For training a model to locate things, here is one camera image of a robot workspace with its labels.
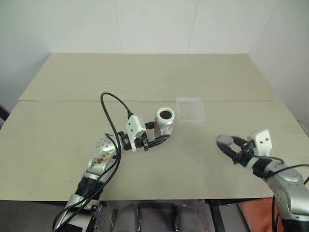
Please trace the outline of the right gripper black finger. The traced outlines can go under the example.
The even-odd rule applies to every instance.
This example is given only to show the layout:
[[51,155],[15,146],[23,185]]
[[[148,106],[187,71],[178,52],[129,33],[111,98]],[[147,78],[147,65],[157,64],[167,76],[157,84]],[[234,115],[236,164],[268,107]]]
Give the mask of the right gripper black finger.
[[232,139],[233,139],[234,144],[236,144],[237,146],[246,146],[248,144],[247,140],[242,139],[237,136],[232,136]]
[[240,163],[239,154],[236,151],[234,151],[230,146],[220,143],[220,142],[216,142],[216,144],[225,155],[231,158],[233,163]]

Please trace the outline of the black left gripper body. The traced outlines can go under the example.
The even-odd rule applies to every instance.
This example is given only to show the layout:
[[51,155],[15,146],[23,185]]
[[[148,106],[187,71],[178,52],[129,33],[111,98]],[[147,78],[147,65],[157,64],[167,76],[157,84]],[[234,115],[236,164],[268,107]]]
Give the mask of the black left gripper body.
[[150,142],[148,140],[148,136],[146,132],[144,132],[140,137],[135,139],[135,147],[143,148],[144,151],[148,151],[150,148]]

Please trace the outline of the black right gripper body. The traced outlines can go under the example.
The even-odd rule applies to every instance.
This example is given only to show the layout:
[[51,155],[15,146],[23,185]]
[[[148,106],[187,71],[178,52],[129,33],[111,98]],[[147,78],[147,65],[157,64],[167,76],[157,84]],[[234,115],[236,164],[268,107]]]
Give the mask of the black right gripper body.
[[240,147],[240,152],[238,152],[240,156],[240,165],[243,167],[246,167],[247,164],[249,163],[250,159],[254,155],[253,149],[255,148],[255,142],[254,140],[248,141],[248,144],[246,146],[239,146]]

